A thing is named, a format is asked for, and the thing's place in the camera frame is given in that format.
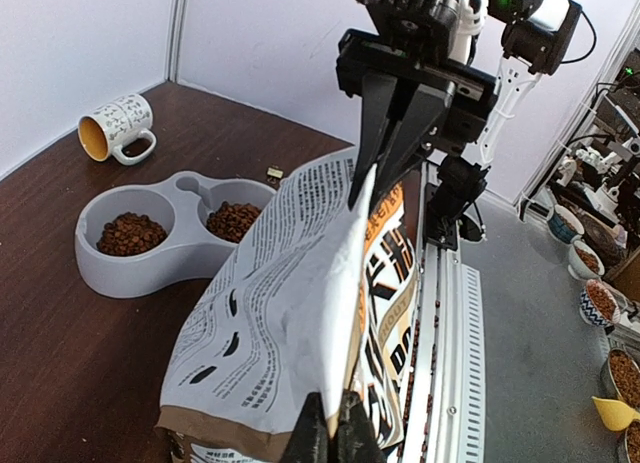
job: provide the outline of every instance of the table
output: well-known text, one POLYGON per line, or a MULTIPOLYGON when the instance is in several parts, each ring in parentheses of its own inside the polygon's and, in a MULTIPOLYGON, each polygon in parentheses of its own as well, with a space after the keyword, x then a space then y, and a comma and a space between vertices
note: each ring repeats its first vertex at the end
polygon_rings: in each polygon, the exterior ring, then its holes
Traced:
MULTIPOLYGON (((266 182, 346 143, 206 93, 145 94, 158 148, 142 164, 90 160, 74 133, 0 182, 0 461, 164 462, 153 432, 164 372, 207 280, 134 300, 91 291, 75 262, 82 208, 114 186, 181 170, 266 182)), ((407 182, 415 236, 418 175, 407 182)))

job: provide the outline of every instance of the pet food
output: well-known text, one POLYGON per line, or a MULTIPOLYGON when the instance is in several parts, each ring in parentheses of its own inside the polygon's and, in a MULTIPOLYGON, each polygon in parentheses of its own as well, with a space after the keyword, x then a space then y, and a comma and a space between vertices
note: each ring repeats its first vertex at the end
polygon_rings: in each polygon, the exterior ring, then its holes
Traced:
POLYGON ((609 368, 624 401, 629 406, 640 408, 640 371, 631 357, 622 351, 612 351, 609 368))
POLYGON ((207 230, 218 238, 240 243, 251 225, 260 216, 260 208, 253 205, 230 205, 225 201, 215 213, 207 219, 207 230))
POLYGON ((104 225, 98 251, 111 256, 133 256, 149 251, 167 239, 162 226, 147 215, 124 213, 104 225))
POLYGON ((569 223, 567 220, 565 220, 562 216, 558 215, 558 217, 562 220, 562 222, 567 225, 567 228, 569 228, 571 231, 573 231, 574 233, 577 233, 576 231, 576 227, 573 226, 571 223, 569 223))
POLYGON ((611 321, 616 310, 616 303, 609 292, 597 282, 590 281, 587 283, 587 293, 602 316, 611 321))
POLYGON ((640 423, 637 421, 627 429, 627 451, 631 463, 640 463, 640 423))
POLYGON ((600 263, 598 263, 598 258, 596 258, 594 254, 589 253, 588 251, 581 250, 580 248, 576 248, 576 253, 578 253, 578 256, 583 261, 583 263, 587 265, 587 268, 589 268, 597 275, 600 271, 600 263))

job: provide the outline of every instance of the yellow scoop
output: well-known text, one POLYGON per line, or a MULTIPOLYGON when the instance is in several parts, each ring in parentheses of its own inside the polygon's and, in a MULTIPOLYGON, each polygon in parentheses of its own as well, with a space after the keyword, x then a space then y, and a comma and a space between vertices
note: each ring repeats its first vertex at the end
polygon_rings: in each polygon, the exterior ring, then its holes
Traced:
POLYGON ((620 400, 605 400, 592 396, 602 423, 611 431, 625 430, 633 420, 640 420, 640 413, 620 400))

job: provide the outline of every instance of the white panel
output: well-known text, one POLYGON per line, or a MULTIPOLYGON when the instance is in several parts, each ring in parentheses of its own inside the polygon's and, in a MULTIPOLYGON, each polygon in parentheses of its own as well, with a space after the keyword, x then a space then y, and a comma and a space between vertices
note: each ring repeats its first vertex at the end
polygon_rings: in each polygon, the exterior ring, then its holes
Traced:
POLYGON ((0 178, 84 112, 162 82, 170 13, 171 0, 0 0, 0 178))
MULTIPOLYGON (((636 0, 576 0, 596 25, 587 61, 545 78, 504 128, 490 189, 514 201, 605 63, 636 0)), ((349 27, 367 31, 353 0, 189 0, 180 81, 257 106, 356 143, 359 101, 337 86, 337 43, 349 27)), ((474 66, 495 74, 504 25, 488 22, 474 66)), ((582 20, 568 58, 591 44, 582 20)))

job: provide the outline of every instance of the mug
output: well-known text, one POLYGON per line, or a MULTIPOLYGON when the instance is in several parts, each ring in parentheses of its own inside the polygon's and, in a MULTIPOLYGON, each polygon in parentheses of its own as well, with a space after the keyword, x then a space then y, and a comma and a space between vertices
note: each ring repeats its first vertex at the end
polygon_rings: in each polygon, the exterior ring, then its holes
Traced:
POLYGON ((80 143, 96 161, 105 161, 111 155, 123 165, 140 163, 156 147, 156 136, 151 133, 153 112, 149 102, 140 95, 128 95, 101 106, 83 116, 78 123, 80 143), (127 156, 124 149, 142 138, 149 147, 137 156, 127 156))

